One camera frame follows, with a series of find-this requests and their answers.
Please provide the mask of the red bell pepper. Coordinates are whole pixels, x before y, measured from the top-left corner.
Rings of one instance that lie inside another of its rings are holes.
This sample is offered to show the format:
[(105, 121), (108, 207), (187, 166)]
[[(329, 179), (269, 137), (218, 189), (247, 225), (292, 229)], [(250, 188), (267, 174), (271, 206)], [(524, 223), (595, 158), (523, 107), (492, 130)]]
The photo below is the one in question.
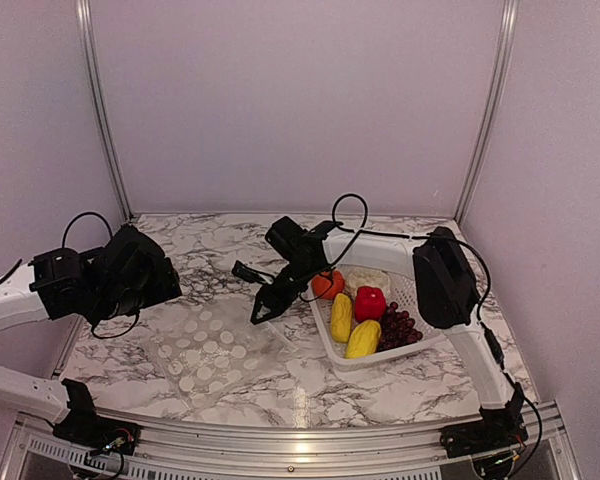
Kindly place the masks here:
[(354, 302), (354, 316), (357, 322), (379, 320), (385, 313), (387, 303), (384, 292), (373, 286), (361, 286), (357, 289)]

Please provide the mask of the clear dotted zip bag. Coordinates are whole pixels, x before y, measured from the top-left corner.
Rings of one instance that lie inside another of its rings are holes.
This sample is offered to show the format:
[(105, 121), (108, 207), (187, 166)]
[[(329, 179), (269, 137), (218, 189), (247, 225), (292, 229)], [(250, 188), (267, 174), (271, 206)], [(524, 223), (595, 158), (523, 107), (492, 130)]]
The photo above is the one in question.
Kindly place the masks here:
[(175, 304), (147, 342), (159, 370), (190, 408), (206, 408), (297, 348), (274, 326), (250, 322), (251, 305), (236, 298), (202, 305)]

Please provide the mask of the yellow corn left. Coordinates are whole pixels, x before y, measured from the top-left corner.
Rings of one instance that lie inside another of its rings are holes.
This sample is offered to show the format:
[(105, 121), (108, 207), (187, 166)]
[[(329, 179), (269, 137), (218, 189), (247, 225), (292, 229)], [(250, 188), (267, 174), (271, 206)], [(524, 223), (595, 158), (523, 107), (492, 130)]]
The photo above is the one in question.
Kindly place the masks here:
[(347, 343), (352, 331), (353, 303), (351, 298), (338, 293), (333, 300), (330, 318), (331, 338), (338, 343)]

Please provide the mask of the front aluminium rail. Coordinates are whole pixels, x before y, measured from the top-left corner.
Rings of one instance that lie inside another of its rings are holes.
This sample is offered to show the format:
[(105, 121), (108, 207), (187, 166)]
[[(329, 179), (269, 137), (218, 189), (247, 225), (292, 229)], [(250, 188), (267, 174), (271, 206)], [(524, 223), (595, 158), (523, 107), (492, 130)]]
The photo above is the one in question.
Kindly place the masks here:
[(89, 456), (18, 416), (1, 479), (579, 479), (556, 404), (524, 409), (529, 437), (451, 458), (441, 435), (462, 418), (403, 425), (299, 429), (203, 424), (104, 410), (138, 426), (132, 454)]

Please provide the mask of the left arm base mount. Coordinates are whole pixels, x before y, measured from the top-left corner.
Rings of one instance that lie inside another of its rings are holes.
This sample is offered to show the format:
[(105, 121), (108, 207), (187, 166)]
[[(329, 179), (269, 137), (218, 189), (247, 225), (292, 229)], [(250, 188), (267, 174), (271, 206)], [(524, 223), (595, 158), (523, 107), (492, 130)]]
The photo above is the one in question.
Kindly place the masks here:
[(71, 379), (64, 379), (61, 384), (68, 394), (68, 414), (54, 423), (53, 434), (57, 438), (89, 447), (94, 455), (110, 451), (134, 453), (140, 433), (136, 423), (99, 415), (85, 384)]

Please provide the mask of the left aluminium frame post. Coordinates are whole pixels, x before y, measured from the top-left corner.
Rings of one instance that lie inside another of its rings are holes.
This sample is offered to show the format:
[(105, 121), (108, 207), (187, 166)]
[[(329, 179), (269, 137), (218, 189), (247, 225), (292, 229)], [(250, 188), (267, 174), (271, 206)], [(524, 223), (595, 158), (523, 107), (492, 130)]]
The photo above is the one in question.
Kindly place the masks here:
[(113, 193), (121, 217), (124, 221), (129, 222), (134, 219), (134, 213), (124, 185), (122, 169), (116, 151), (113, 131), (108, 118), (105, 93), (102, 85), (97, 57), (91, 2), (88, 0), (77, 0), (76, 16), (84, 62), (86, 66), (91, 102), (94, 109), (96, 127), (102, 144), (105, 163), (109, 172)]

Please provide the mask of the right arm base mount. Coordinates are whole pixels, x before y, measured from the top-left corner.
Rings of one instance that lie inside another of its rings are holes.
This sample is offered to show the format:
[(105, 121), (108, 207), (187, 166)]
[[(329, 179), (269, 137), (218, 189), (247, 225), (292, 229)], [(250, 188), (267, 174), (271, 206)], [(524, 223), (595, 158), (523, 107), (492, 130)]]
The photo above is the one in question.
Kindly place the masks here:
[(528, 433), (520, 413), (480, 410), (481, 419), (443, 427), (440, 444), (448, 458), (475, 455), (525, 443)]

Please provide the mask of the orange mini pumpkin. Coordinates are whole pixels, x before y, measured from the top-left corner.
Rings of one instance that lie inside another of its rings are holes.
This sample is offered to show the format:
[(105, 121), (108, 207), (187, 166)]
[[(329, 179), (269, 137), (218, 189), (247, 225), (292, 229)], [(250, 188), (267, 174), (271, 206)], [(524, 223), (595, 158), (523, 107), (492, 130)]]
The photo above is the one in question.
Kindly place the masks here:
[(314, 296), (318, 299), (334, 300), (344, 292), (345, 285), (345, 279), (339, 270), (322, 272), (311, 280)]

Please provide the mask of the right aluminium frame post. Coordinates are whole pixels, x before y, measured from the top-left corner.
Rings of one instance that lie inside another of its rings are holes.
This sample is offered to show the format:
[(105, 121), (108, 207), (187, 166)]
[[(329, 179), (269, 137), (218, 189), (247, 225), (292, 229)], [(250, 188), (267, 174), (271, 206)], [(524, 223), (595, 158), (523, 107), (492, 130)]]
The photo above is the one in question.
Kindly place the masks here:
[(520, 2), (518, 0), (506, 0), (503, 2), (486, 102), (469, 166), (454, 211), (454, 220), (458, 225), (462, 225), (468, 215), (471, 201), (479, 182), (479, 176), (487, 158), (495, 120), (503, 98), (511, 64), (519, 6)]

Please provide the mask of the white cauliflower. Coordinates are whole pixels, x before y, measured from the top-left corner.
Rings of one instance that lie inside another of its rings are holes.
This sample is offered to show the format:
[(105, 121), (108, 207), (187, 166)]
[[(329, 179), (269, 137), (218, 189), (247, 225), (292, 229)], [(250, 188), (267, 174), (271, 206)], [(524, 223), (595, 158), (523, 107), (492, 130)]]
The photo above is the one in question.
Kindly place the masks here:
[(386, 299), (390, 297), (390, 276), (382, 270), (347, 266), (341, 270), (341, 273), (345, 281), (344, 291), (352, 299), (356, 298), (360, 287), (378, 288), (382, 291)]

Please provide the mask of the purple grape bunch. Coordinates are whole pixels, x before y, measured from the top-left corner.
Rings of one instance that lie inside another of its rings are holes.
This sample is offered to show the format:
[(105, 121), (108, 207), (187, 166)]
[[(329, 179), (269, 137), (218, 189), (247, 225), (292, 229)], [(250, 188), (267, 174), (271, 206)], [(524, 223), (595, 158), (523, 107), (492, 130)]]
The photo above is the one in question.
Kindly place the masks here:
[(415, 319), (407, 310), (401, 310), (397, 302), (390, 302), (380, 319), (382, 334), (378, 351), (393, 350), (412, 345), (423, 339), (423, 333), (415, 328)]

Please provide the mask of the yellow corn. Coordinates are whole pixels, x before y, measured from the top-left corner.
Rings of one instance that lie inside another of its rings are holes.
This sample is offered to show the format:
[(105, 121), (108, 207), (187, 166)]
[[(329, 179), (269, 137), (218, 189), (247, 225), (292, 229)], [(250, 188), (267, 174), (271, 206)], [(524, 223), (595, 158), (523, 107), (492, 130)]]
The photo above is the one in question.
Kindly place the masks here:
[(366, 320), (358, 324), (349, 337), (345, 358), (356, 359), (374, 354), (381, 334), (381, 325), (376, 320)]
[(338, 293), (333, 300), (330, 318), (331, 338), (338, 343), (347, 343), (352, 331), (353, 303), (351, 298)]

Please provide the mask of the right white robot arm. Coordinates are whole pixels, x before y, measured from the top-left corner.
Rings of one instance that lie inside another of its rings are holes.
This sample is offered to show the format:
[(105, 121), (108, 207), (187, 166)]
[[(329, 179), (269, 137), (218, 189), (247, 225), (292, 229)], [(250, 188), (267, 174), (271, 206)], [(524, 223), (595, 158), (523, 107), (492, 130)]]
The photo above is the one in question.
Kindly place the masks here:
[(449, 339), (467, 369), (482, 415), (475, 438), (495, 448), (514, 431), (513, 411), (524, 403), (521, 385), (506, 370), (503, 350), (481, 318), (486, 296), (478, 291), (467, 260), (476, 251), (447, 227), (430, 233), (404, 234), (347, 228), (336, 218), (311, 229), (284, 216), (265, 235), (286, 260), (275, 276), (257, 272), (250, 316), (257, 325), (286, 312), (310, 281), (338, 264), (396, 273), (414, 280), (420, 317)]

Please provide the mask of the aluminium frame post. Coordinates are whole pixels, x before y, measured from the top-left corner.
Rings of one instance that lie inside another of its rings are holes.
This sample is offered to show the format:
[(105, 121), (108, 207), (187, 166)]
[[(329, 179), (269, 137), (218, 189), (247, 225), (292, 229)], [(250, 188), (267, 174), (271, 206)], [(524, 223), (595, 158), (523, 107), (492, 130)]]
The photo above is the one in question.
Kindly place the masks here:
[(76, 16), (84, 62), (86, 66), (91, 102), (94, 109), (96, 127), (102, 144), (105, 163), (109, 172), (113, 193), (121, 217), (124, 221), (129, 222), (134, 219), (134, 213), (124, 185), (122, 169), (116, 151), (113, 131), (108, 118), (105, 93), (102, 85), (97, 57), (91, 2), (88, 0), (77, 0)]
[(486, 102), (469, 166), (454, 211), (454, 220), (458, 225), (462, 225), (468, 215), (471, 201), (479, 182), (479, 176), (487, 158), (495, 120), (503, 98), (511, 64), (519, 6), (520, 2), (518, 0), (506, 0), (503, 2)]

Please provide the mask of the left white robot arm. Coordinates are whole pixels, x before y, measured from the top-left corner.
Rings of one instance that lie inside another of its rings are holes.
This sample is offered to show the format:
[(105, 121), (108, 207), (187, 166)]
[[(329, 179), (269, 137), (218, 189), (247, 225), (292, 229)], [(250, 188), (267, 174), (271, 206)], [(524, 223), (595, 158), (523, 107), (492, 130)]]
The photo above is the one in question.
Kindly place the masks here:
[[(0, 278), (0, 332), (27, 323), (77, 315), (91, 327), (181, 296), (179, 275), (163, 249), (135, 226), (108, 232), (108, 242), (78, 252), (61, 245), (17, 262)], [(66, 420), (86, 445), (105, 438), (88, 387), (48, 380), (0, 366), (0, 403), (50, 421)]]

